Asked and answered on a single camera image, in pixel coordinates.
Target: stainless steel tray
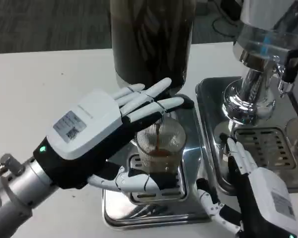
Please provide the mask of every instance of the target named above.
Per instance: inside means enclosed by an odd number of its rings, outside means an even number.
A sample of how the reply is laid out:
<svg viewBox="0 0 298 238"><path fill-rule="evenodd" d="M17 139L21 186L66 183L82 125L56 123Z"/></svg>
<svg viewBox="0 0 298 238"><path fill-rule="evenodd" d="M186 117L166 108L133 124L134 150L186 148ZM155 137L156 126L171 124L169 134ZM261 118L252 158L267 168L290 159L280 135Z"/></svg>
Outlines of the stainless steel tray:
<svg viewBox="0 0 298 238"><path fill-rule="evenodd" d="M211 171L214 172L212 186L218 185L224 193L234 195L235 191L227 179L226 156L221 159L223 148L219 135L224 132L237 137L259 166L276 172L285 181L290 192L298 192L298 153L295 151L298 120L289 98L279 98L278 80L273 78L271 89L276 99L276 108L272 117L257 126L234 127L222 112L222 102L226 87L239 79L240 77L206 78L196 87L205 139L202 146L206 148L205 154ZM298 100L298 77L294 95Z"/></svg>
<svg viewBox="0 0 298 238"><path fill-rule="evenodd" d="M160 194L122 194L103 191L102 210L104 221L115 229L179 225L208 222L209 217L200 205L194 184L197 177L205 177L201 157L201 132L195 110L179 109L175 116L187 134L183 159L178 170L178 185ZM110 161L126 167L139 163L135 144L129 143Z"/></svg>

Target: coffee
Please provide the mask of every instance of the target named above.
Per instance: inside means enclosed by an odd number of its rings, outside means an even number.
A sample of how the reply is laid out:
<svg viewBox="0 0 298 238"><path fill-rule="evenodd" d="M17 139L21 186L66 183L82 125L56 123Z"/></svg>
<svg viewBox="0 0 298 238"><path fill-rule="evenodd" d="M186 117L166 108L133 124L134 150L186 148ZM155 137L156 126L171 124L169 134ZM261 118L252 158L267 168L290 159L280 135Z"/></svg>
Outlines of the coffee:
<svg viewBox="0 0 298 238"><path fill-rule="evenodd" d="M111 0L115 68L128 83L147 87L169 77L185 82L196 0Z"/></svg>
<svg viewBox="0 0 298 238"><path fill-rule="evenodd" d="M167 157L167 156L172 155L172 153L165 149L155 149L155 150L150 151L148 153L148 155L155 156L155 157Z"/></svg>

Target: barcode label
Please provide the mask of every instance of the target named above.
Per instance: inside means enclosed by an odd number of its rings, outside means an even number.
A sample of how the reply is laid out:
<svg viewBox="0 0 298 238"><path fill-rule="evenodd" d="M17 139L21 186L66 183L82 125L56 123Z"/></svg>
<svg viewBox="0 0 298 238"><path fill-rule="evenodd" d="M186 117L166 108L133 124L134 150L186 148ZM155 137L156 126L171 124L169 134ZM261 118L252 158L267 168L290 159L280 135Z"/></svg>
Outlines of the barcode label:
<svg viewBox="0 0 298 238"><path fill-rule="evenodd" d="M286 198L275 192L271 192L276 211L295 220L292 204Z"/></svg>
<svg viewBox="0 0 298 238"><path fill-rule="evenodd" d="M71 129L68 133L66 133L66 135L68 136L68 138L70 140L73 140L78 133L79 133L79 130L77 130L75 127L73 127L73 129Z"/></svg>
<svg viewBox="0 0 298 238"><path fill-rule="evenodd" d="M86 128L86 124L72 111L66 113L55 125L53 129L66 142L74 140L79 133Z"/></svg>

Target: white table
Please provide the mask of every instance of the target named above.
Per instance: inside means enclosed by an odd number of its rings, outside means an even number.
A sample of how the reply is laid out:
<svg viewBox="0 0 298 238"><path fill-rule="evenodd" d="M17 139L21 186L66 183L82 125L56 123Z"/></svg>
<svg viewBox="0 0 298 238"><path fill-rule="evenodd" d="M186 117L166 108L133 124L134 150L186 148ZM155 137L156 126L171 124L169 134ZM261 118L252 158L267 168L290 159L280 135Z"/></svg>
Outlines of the white table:
<svg viewBox="0 0 298 238"><path fill-rule="evenodd" d="M206 77L237 76L242 65L232 43L193 45L187 81L181 90L193 100L195 86ZM56 119L93 88L116 91L111 50L0 55L0 156L10 152L25 161ZM291 195L298 219L298 194ZM233 197L224 202L234 204ZM14 238L224 238L213 223L118 232L101 217L101 190L59 190L34 210Z"/></svg>

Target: floor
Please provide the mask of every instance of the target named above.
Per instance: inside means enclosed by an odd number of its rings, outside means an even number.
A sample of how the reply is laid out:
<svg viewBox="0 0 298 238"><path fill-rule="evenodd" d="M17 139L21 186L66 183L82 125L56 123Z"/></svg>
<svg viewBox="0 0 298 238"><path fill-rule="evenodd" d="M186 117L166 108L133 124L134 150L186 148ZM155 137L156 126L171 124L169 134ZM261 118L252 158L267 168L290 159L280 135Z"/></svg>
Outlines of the floor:
<svg viewBox="0 0 298 238"><path fill-rule="evenodd" d="M111 48L109 0L0 0L0 53ZM215 32L213 1L199 5L192 43L232 41ZM219 32L237 27L219 20Z"/></svg>

